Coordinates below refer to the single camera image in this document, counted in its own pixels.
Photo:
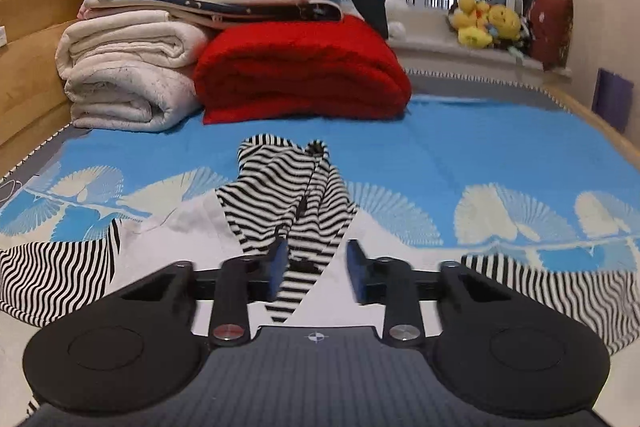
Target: bed sheet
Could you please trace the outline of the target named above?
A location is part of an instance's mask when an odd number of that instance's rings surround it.
[[[578,118],[489,100],[414,95],[392,122],[325,118],[160,134],[94,130],[0,211],[0,248],[100,237],[113,217],[168,214],[235,179],[254,134],[323,140],[351,196],[412,247],[486,253],[555,271],[636,270],[640,174]]]

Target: wooden bed frame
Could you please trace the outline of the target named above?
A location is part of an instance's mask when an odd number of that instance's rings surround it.
[[[0,176],[70,122],[69,102],[54,63],[63,31],[82,0],[0,0]],[[545,84],[556,99],[604,134],[640,170],[640,151],[613,127],[565,93]]]

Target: metal screw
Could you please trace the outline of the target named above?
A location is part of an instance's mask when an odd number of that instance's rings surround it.
[[[420,330],[411,324],[398,324],[389,330],[396,341],[412,341],[420,336]]]
[[[213,330],[213,336],[219,341],[235,341],[244,335],[244,328],[237,324],[220,324]]]

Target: red blanket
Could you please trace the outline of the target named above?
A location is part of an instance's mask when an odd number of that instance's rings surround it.
[[[394,118],[411,96],[394,52],[353,16],[230,28],[208,45],[193,80],[204,123],[294,114]]]

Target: yellow stuffed toy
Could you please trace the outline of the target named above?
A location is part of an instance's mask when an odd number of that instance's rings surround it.
[[[471,48],[486,48],[499,39],[520,39],[520,18],[502,4],[458,0],[458,7],[449,14],[449,23],[458,31],[458,42]]]

